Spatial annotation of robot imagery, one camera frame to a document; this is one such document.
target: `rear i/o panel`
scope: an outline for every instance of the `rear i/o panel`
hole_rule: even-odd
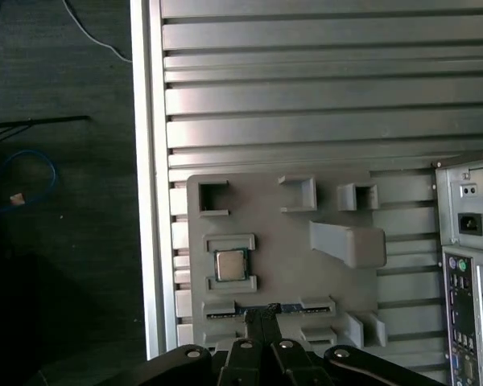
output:
[[[478,337],[474,323],[472,260],[448,253],[444,260],[452,384],[478,385]]]

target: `gray mounting plate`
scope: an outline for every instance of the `gray mounting plate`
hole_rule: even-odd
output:
[[[303,205],[301,183],[280,184],[279,179],[314,178],[317,208]],[[212,196],[200,197],[200,186],[214,186]],[[375,269],[351,269],[344,263],[310,247],[309,222],[321,221],[345,226],[372,226],[371,211],[339,211],[337,187],[348,183],[371,183],[369,173],[354,169],[327,169],[301,173],[194,175],[188,180],[188,226],[192,281],[194,341],[236,337],[243,333],[241,318],[207,319],[204,308],[236,302],[240,306],[264,306],[272,302],[300,303],[310,299],[336,302],[337,318],[323,314],[283,315],[283,333],[303,338],[301,330],[329,328],[347,335],[343,311],[377,310]],[[207,201],[210,207],[201,207]],[[283,207],[294,211],[283,212]],[[251,250],[249,235],[254,235]],[[248,248],[250,275],[254,283],[243,286],[234,282],[214,282],[216,245],[223,248]]]

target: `screw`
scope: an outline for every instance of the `screw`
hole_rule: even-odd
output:
[[[279,346],[281,346],[281,348],[292,348],[293,347],[293,342],[290,342],[289,340],[283,340]]]
[[[340,348],[335,351],[335,355],[338,358],[347,358],[349,356],[349,352],[347,350],[344,350],[343,348]]]
[[[198,358],[200,356],[200,351],[198,350],[191,350],[186,353],[188,358]]]

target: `metal panel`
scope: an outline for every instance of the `metal panel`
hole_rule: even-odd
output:
[[[167,127],[171,148],[429,138],[483,134],[483,108],[230,117],[173,121]]]
[[[378,299],[380,302],[404,302],[439,298],[441,296],[440,279],[438,272],[380,277]]]
[[[165,50],[429,44],[462,40],[483,40],[483,15],[190,23],[163,27]]]
[[[391,209],[374,213],[374,227],[382,228],[386,237],[407,236],[437,231],[432,207]]]
[[[143,271],[143,306],[147,358],[164,352],[163,297],[157,240],[158,218],[155,210],[154,149],[151,114],[150,15],[145,2],[131,0],[133,83],[136,124],[136,166],[138,168],[138,205]]]
[[[302,81],[166,91],[171,115],[483,103],[483,77]]]
[[[416,253],[413,255],[391,256],[388,254],[386,265],[380,270],[385,272],[387,269],[412,268],[412,267],[434,267],[438,264],[438,253]]]
[[[386,324],[389,335],[443,331],[445,328],[444,316],[438,305],[379,310],[378,317]]]
[[[483,148],[483,0],[162,0],[162,14],[151,0],[151,10],[149,59],[164,84],[148,80],[155,170],[140,172],[156,181],[161,245],[143,253],[153,261],[159,252],[167,347],[177,344],[177,314],[187,323],[180,339],[192,330],[189,291],[173,294],[174,268],[189,266],[187,178],[313,167],[364,167],[378,184],[374,225],[389,257],[379,316],[390,334],[379,355],[395,355],[394,338],[415,345],[443,331],[429,168]],[[407,362],[444,378],[415,356],[443,365],[440,347],[411,347]]]
[[[380,47],[376,49],[368,49],[364,47],[332,49],[326,47],[307,47],[286,51],[255,51],[255,52],[231,52],[226,51],[219,53],[206,53],[202,55],[187,55],[179,53],[173,55],[169,52],[169,56],[164,59],[165,68],[168,70],[175,69],[221,69],[222,66],[252,66],[259,64],[287,64],[287,63],[309,63],[309,62],[325,62],[329,65],[330,61],[345,61],[350,64],[352,61],[361,60],[379,60],[384,65],[388,60],[421,60],[421,59],[444,59],[444,60],[460,60],[474,59],[483,60],[483,44],[476,45],[458,45],[457,47]],[[463,63],[472,64],[472,62],[464,61]],[[422,71],[423,66],[418,66],[418,71]]]
[[[309,0],[308,6],[296,0],[163,0],[164,18],[191,18],[204,16],[267,16],[277,14],[318,15],[352,14],[357,12],[391,14],[398,12],[477,12],[483,10],[483,0],[417,0],[416,2],[397,2],[395,0],[377,0],[368,6],[361,0],[344,2]]]

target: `black cable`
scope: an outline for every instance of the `black cable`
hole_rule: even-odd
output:
[[[5,133],[7,133],[7,132],[11,131],[11,130],[16,129],[17,127],[18,127],[18,126],[11,126],[11,127],[8,127],[7,129],[4,129],[4,130],[0,131],[0,136],[1,136],[2,134],[5,134]]]
[[[14,132],[14,133],[12,133],[12,134],[6,135],[5,137],[0,138],[0,142],[5,141],[7,138],[14,137],[15,135],[18,135],[18,134],[20,134],[20,133],[24,132],[25,130],[29,130],[29,129],[30,129],[32,126],[33,126],[33,125],[28,125],[28,126],[25,126],[24,128],[22,128],[22,129],[20,129],[20,130],[18,130],[18,131],[15,131],[15,132]],[[4,134],[6,131],[9,131],[9,130],[10,130],[10,128],[3,130],[3,131],[0,133],[0,135],[1,135],[1,134]]]

